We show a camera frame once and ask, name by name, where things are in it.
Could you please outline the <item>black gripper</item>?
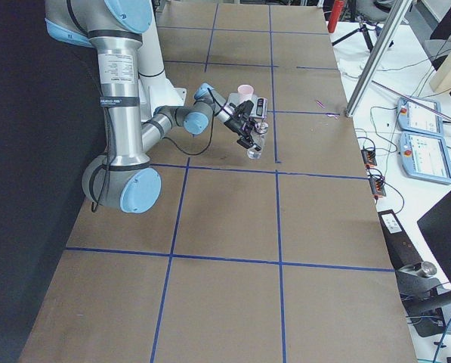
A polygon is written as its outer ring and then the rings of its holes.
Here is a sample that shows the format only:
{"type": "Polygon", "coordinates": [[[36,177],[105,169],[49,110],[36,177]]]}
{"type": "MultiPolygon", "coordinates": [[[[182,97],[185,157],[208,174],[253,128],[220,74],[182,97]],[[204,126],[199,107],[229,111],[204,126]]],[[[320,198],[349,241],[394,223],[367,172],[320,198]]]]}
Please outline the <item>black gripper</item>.
{"type": "Polygon", "coordinates": [[[234,113],[224,125],[239,136],[237,144],[245,149],[261,151],[261,146],[252,137],[252,132],[267,133],[269,125],[263,119],[251,118],[247,112],[234,113]]]}

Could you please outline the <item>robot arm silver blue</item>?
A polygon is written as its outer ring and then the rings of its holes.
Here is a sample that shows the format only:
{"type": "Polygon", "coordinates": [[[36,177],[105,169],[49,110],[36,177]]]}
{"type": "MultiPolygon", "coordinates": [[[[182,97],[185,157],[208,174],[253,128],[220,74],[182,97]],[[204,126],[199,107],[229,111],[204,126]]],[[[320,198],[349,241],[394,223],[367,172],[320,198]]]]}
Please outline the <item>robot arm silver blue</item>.
{"type": "Polygon", "coordinates": [[[219,121],[240,146],[262,150],[265,98],[241,91],[224,97],[204,83],[193,105],[185,105],[186,90],[174,87],[165,74],[152,2],[48,1],[45,22],[53,39],[97,52],[107,152],[82,176],[82,189],[95,206],[149,210],[162,179],[148,152],[175,127],[199,135],[219,121]]]}

